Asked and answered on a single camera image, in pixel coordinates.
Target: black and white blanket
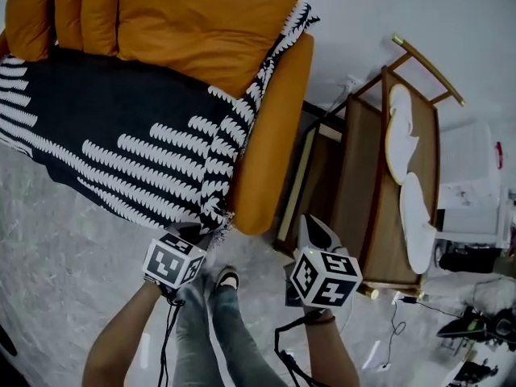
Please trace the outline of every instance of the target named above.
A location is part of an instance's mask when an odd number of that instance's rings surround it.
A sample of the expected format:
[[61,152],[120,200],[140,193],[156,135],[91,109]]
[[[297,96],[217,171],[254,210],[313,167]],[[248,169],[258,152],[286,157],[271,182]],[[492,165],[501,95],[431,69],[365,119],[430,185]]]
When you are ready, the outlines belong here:
[[234,163],[281,57],[318,18],[300,1],[246,94],[170,69],[57,48],[0,64],[0,142],[134,223],[225,227]]

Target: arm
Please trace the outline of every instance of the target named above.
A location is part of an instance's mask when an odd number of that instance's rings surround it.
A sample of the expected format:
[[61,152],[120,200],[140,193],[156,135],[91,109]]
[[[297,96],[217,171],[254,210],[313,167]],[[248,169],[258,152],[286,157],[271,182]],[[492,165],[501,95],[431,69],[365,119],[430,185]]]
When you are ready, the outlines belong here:
[[104,328],[89,352],[82,377],[83,387],[123,386],[145,325],[160,295],[157,285],[145,281]]
[[[318,321],[332,317],[326,310]],[[360,380],[334,322],[306,325],[310,365],[314,380],[330,387],[358,387]]]

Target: black sneaker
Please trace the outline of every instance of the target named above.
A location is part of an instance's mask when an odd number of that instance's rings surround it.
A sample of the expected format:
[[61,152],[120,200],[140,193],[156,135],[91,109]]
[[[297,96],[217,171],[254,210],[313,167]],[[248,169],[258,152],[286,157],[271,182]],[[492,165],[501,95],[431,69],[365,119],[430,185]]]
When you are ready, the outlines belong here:
[[239,288],[239,274],[236,273],[236,269],[231,266],[227,266],[220,272],[215,288],[217,289],[221,285],[230,285],[235,289]]

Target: blue jeans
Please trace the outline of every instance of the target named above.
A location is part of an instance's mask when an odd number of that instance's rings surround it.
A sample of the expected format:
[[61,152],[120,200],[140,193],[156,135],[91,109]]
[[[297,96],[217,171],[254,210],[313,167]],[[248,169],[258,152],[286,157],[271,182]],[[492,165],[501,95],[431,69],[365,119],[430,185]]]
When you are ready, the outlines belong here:
[[[202,277],[182,288],[185,305],[177,317],[177,362],[174,387],[223,387],[210,342]],[[286,387],[264,360],[240,316],[235,289],[218,287],[208,300],[217,340],[236,387]]]

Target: power outlet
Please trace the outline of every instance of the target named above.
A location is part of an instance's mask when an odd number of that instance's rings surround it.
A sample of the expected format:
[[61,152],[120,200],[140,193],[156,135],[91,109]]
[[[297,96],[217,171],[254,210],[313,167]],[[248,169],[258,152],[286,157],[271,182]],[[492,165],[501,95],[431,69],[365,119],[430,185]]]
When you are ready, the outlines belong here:
[[364,83],[362,82],[362,80],[357,79],[351,74],[348,74],[345,79],[337,83],[337,86],[344,88],[346,92],[348,92],[349,94],[355,93],[363,85]]
[[396,291],[396,293],[394,294],[394,298],[391,301],[391,305],[396,304],[396,301],[399,300],[402,297],[404,297],[404,295],[402,293],[400,293],[399,291]]

